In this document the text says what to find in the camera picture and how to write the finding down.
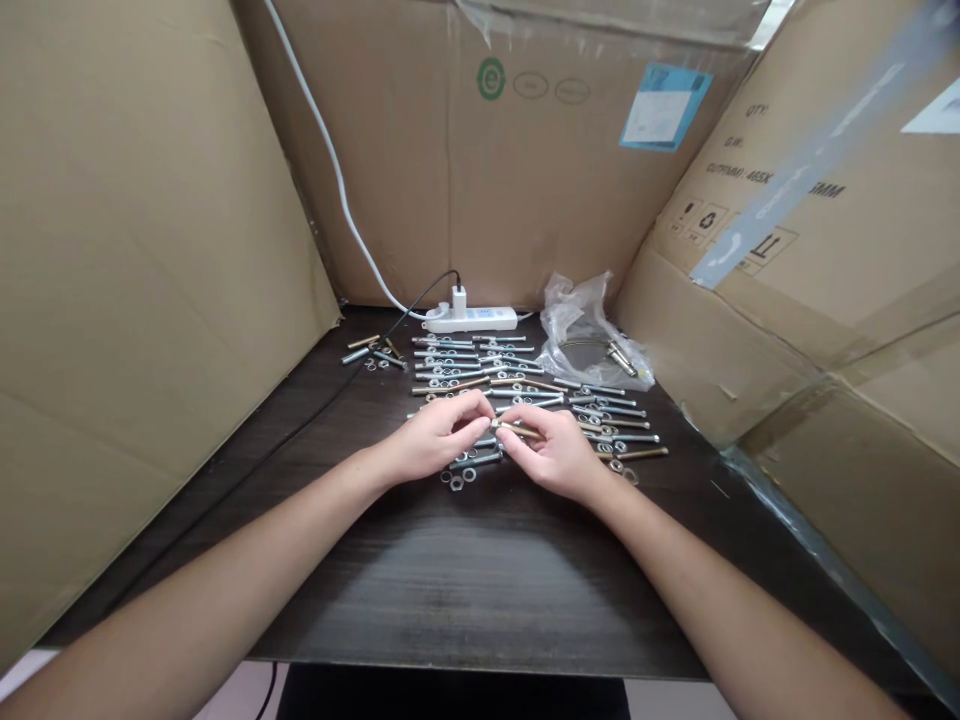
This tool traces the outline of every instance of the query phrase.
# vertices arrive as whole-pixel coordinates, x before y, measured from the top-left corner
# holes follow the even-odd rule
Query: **white sticker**
[[[692,95],[689,91],[638,92],[622,141],[671,142]]]
[[[960,78],[903,126],[905,133],[960,133]]]

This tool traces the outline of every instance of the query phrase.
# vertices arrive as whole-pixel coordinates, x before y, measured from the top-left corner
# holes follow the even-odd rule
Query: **tape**
[[[890,42],[860,92],[777,169],[751,206],[690,273],[713,290],[835,168],[887,107],[937,63],[960,35],[960,0],[930,0]]]

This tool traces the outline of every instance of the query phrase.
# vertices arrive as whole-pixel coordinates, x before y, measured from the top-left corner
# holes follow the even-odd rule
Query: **hand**
[[[613,473],[593,452],[590,441],[569,411],[550,412],[530,405],[515,405],[500,419],[505,423],[523,420],[546,438],[544,442],[531,441],[525,445],[516,433],[506,428],[497,430],[503,449],[535,483],[550,492],[589,505],[614,480]]]
[[[432,475],[480,439],[495,418],[479,390],[440,398],[422,408],[399,430],[374,446],[377,455],[396,469],[399,484]]]

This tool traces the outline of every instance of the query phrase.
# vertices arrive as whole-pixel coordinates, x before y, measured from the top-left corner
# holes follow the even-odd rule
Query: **white cable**
[[[340,160],[337,158],[337,151],[333,149],[333,141],[330,139],[330,133],[327,132],[327,125],[323,122],[323,116],[320,115],[320,108],[317,107],[317,103],[313,99],[313,93],[310,92],[310,87],[307,85],[307,80],[303,77],[303,71],[300,69],[300,63],[297,62],[297,57],[293,54],[293,46],[290,45],[290,38],[287,37],[287,31],[283,28],[283,23],[280,20],[280,16],[277,14],[277,9],[273,5],[273,0],[263,1],[267,5],[267,10],[270,12],[273,25],[277,29],[277,34],[280,36],[280,41],[283,43],[283,49],[286,51],[287,58],[290,60],[290,65],[293,67],[293,72],[297,76],[297,82],[300,83],[300,89],[303,91],[303,96],[306,98],[307,104],[310,106],[310,110],[313,112],[313,117],[317,121],[317,125],[320,126],[320,132],[323,133],[324,142],[327,143],[327,150],[330,151],[330,159],[333,160],[333,169],[337,174],[337,187],[340,189],[340,205],[343,207],[343,214],[344,217],[347,218],[347,225],[350,227],[350,232],[353,233],[354,240],[357,241],[357,245],[359,245],[360,250],[363,251],[363,256],[367,258],[367,262],[370,263],[370,269],[373,270],[373,274],[377,278],[377,282],[380,283],[380,289],[383,290],[383,294],[387,296],[387,299],[390,300],[390,302],[392,302],[398,310],[406,312],[407,308],[405,308],[387,288],[387,284],[383,281],[383,276],[380,275],[380,270],[377,268],[377,264],[370,256],[370,251],[367,250],[367,246],[364,245],[363,238],[360,237],[360,232],[357,230],[357,226],[353,222],[353,215],[350,214],[350,206],[347,204],[347,188],[343,183],[343,171],[340,169]],[[418,315],[415,312],[411,312],[410,317],[416,318],[417,320],[429,319],[425,315]]]

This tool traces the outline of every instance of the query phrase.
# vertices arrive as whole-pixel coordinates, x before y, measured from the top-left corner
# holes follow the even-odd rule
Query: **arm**
[[[497,437],[538,484],[602,520],[657,589],[741,718],[905,718],[863,673],[596,457],[573,416],[518,405],[546,442]]]
[[[0,718],[193,717],[356,519],[450,463],[492,417],[478,391],[434,401],[93,628]]]

